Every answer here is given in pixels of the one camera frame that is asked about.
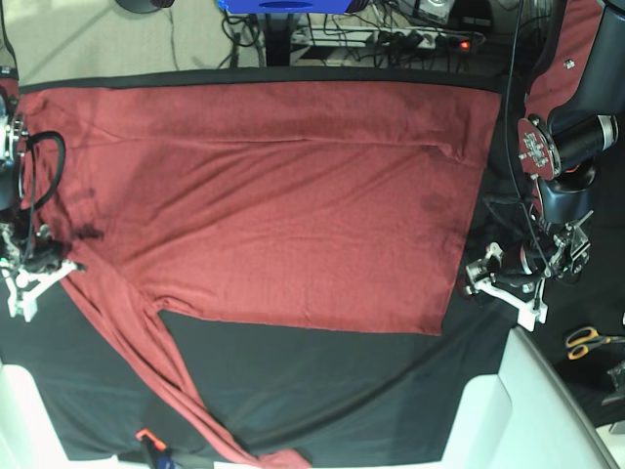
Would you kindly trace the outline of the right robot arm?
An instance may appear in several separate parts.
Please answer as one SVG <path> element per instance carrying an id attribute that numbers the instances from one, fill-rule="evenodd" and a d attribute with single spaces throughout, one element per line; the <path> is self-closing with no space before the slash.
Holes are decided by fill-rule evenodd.
<path id="1" fill-rule="evenodd" d="M 36 195 L 37 147 L 47 141 L 57 149 L 56 172 L 48 189 Z M 49 288 L 84 266 L 66 258 L 68 248 L 53 238 L 48 225 L 37 226 L 36 212 L 59 188 L 66 145 L 56 131 L 29 132 L 21 108 L 18 60 L 1 13 L 1 278 L 8 289 L 12 318 L 30 322 L 38 299 Z"/>

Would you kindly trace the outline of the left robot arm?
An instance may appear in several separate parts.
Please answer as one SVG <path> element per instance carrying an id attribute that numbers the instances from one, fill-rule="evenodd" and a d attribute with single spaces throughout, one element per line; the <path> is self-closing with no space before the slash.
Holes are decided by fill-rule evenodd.
<path id="1" fill-rule="evenodd" d="M 508 161 L 520 165 L 530 191 L 483 199 L 516 241 L 508 248 L 488 244 L 465 268 L 465 293 L 507 303 L 527 331 L 547 318 L 547 281 L 578 277 L 588 262 L 597 158 L 624 138 L 623 2 L 602 3 L 587 55 L 566 55 L 565 44 L 559 39 L 563 71 L 554 83 L 562 89 L 577 73 L 576 88 L 548 117 L 533 113 L 518 122 L 519 154 Z"/>

